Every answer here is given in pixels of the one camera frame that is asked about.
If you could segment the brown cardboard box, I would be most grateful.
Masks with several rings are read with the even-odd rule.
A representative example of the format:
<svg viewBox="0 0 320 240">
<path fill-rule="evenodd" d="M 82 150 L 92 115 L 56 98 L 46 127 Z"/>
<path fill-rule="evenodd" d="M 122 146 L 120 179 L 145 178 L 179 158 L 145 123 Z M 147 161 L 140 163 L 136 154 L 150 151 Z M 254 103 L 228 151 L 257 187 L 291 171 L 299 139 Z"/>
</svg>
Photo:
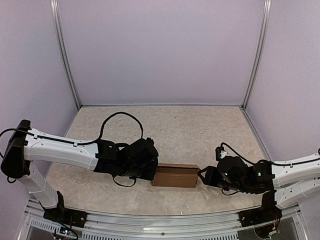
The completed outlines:
<svg viewBox="0 0 320 240">
<path fill-rule="evenodd" d="M 196 164 L 159 163 L 151 185 L 153 187 L 195 188 L 199 170 Z"/>
</svg>

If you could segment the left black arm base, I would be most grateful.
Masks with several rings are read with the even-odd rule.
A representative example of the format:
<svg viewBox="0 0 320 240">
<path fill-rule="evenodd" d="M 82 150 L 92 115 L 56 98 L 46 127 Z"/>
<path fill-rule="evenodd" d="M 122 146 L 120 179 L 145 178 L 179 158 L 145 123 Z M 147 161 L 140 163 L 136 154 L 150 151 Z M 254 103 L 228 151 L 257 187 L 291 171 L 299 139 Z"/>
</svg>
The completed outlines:
<svg viewBox="0 0 320 240">
<path fill-rule="evenodd" d="M 84 228 L 88 213 L 82 210 L 66 208 L 63 195 L 57 191 L 57 205 L 54 208 L 45 208 L 43 217 L 70 227 Z"/>
</svg>

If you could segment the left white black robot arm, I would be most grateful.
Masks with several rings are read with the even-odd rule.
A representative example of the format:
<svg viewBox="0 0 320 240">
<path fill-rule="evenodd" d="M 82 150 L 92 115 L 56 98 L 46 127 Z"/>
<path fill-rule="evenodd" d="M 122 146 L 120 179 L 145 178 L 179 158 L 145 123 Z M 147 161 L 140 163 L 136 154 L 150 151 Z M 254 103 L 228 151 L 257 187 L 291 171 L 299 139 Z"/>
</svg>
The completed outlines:
<svg viewBox="0 0 320 240">
<path fill-rule="evenodd" d="M 34 195 L 57 221 L 70 218 L 62 195 L 47 184 L 35 161 L 46 161 L 80 167 L 95 173 L 110 174 L 152 181 L 158 166 L 159 153 L 151 138 L 139 138 L 131 144 L 97 139 L 83 141 L 46 134 L 31 127 L 29 120 L 20 121 L 12 132 L 2 162 L 1 171 L 18 180 Z"/>
</svg>

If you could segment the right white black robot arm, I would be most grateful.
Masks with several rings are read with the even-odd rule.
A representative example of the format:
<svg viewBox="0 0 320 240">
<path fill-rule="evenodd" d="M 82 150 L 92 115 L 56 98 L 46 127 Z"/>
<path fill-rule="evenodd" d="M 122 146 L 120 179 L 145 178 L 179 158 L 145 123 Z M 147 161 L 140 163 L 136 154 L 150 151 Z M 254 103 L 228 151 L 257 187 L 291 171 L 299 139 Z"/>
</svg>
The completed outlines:
<svg viewBox="0 0 320 240">
<path fill-rule="evenodd" d="M 288 161 L 260 160 L 248 166 L 240 157 L 225 155 L 217 166 L 198 171 L 204 185 L 246 194 L 271 195 L 256 210 L 256 218 L 266 222 L 278 209 L 286 209 L 320 191 L 320 155 Z"/>
</svg>

